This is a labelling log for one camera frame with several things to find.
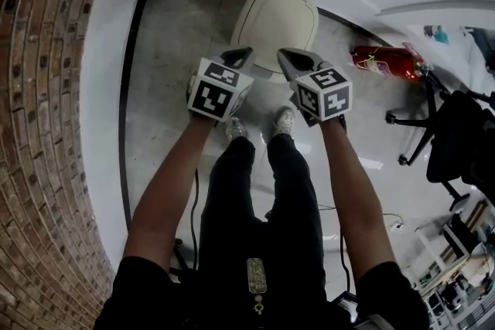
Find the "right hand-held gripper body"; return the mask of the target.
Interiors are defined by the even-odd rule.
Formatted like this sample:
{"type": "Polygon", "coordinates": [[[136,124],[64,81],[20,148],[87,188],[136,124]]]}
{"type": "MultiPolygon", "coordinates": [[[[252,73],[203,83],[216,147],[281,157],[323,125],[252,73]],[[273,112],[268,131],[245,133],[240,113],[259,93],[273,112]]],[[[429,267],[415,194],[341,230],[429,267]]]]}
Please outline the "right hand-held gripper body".
{"type": "Polygon", "coordinates": [[[291,101],[309,127],[343,116],[352,108],[353,83],[342,68],[326,61],[315,71],[296,77],[289,85],[291,101]]]}

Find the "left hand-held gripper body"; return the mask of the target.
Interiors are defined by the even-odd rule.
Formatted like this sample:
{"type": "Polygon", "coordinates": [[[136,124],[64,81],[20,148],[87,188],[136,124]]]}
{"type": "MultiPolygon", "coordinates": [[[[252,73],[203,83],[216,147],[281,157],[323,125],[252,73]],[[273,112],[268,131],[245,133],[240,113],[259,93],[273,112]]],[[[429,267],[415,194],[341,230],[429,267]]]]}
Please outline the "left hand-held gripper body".
{"type": "Polygon", "coordinates": [[[225,122],[240,109],[254,79],[212,60],[202,58],[187,107],[190,111],[225,122]]]}

